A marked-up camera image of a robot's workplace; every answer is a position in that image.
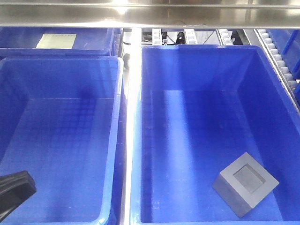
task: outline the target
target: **square recess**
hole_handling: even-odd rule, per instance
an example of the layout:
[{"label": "square recess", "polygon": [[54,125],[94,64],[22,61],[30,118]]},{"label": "square recess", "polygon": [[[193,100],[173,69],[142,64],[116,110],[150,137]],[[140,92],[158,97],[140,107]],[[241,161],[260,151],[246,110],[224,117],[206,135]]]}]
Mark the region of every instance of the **square recess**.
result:
[{"label": "square recess", "polygon": [[264,199],[279,182],[247,152],[217,176],[213,188],[239,217]]}]

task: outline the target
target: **bin floor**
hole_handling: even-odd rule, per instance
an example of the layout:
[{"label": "bin floor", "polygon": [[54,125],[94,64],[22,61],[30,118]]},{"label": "bin floor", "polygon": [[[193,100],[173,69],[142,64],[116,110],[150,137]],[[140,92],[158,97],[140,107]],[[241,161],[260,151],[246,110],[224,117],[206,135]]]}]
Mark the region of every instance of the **bin floor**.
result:
[{"label": "bin floor", "polygon": [[113,99],[32,99],[0,164],[37,192],[6,222],[82,222],[100,214]]},{"label": "bin floor", "polygon": [[143,222],[282,220],[273,192],[238,218],[212,188],[244,152],[263,165],[237,92],[153,91],[142,115]]}]

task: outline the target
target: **metal frame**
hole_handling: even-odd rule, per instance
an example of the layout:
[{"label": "metal frame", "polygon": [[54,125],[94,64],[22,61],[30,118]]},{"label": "metal frame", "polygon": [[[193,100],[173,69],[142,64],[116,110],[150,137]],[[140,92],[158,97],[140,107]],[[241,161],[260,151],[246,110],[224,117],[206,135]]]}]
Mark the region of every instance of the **metal frame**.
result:
[{"label": "metal frame", "polygon": [[1,0],[0,26],[300,28],[298,0]]}]

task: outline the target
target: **black object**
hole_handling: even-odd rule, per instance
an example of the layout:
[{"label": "black object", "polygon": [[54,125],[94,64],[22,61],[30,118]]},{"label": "black object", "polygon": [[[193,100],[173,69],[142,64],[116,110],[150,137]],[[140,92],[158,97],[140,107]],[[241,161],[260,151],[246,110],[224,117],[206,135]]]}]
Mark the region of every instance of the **black object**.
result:
[{"label": "black object", "polygon": [[36,191],[35,182],[27,171],[0,177],[0,222]]},{"label": "black object", "polygon": [[232,31],[231,39],[233,38],[234,38],[233,45],[243,45],[243,42],[237,30]]},{"label": "black object", "polygon": [[184,36],[184,32],[179,32],[177,35],[176,44],[177,45],[183,45],[186,43],[186,38]]}]

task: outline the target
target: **black cable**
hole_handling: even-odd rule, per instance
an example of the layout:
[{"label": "black cable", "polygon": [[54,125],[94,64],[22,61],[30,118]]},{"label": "black cable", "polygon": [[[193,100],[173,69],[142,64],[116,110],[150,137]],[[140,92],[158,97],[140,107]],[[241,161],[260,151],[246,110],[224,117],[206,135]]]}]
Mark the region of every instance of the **black cable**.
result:
[{"label": "black cable", "polygon": [[203,42],[203,44],[205,44],[207,41],[208,41],[208,39],[211,37],[211,35],[214,33],[214,31],[208,36],[208,38]]}]

